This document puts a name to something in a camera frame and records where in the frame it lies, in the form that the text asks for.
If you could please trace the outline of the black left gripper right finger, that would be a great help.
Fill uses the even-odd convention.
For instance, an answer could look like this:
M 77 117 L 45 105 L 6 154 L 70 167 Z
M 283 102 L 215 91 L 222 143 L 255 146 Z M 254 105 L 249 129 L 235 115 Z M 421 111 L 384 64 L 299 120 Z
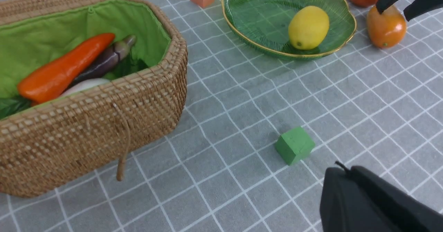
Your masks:
M 350 177 L 400 232 L 441 232 L 442 215 L 362 166 L 352 166 Z

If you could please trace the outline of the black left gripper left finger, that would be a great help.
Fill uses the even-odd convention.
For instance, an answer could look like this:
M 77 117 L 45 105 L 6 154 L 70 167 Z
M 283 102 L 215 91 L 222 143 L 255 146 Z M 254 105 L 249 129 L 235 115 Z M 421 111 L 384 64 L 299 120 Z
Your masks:
M 325 172 L 320 218 L 325 232 L 383 232 L 384 180 L 362 166 L 336 161 Z

